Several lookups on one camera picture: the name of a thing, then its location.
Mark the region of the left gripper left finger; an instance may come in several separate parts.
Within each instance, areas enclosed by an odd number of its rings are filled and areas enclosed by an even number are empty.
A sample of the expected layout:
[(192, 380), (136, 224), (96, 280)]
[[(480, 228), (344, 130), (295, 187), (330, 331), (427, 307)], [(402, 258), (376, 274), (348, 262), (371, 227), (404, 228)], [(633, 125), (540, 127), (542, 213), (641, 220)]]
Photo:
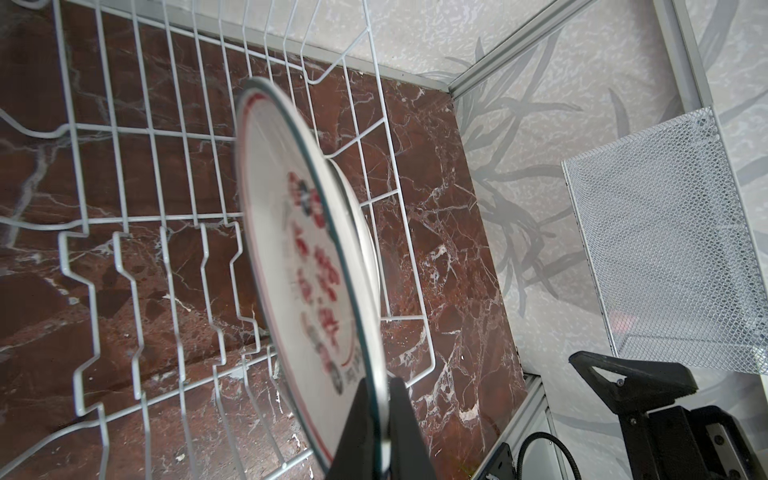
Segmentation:
[(347, 417), (342, 437), (326, 474), (326, 480), (371, 480), (373, 465), (373, 420), (365, 380), (361, 380)]

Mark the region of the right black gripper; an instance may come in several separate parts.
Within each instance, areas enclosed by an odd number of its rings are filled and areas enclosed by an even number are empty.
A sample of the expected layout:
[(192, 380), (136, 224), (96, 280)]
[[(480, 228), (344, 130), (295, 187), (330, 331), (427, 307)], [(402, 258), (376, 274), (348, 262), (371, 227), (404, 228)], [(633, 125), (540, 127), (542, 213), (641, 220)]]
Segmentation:
[[(671, 406), (698, 385), (682, 364), (588, 351), (568, 361), (619, 423), (634, 479), (748, 479), (750, 444), (716, 406)], [(648, 413), (647, 411), (667, 407)]]

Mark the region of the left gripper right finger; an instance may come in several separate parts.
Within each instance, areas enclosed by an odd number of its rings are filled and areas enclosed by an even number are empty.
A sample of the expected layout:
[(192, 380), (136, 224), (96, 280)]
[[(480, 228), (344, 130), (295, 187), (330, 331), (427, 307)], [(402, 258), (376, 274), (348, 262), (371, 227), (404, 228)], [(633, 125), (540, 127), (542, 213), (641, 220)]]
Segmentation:
[(389, 391), (390, 478), (435, 480), (435, 469), (423, 441), (404, 380), (399, 377), (390, 378)]

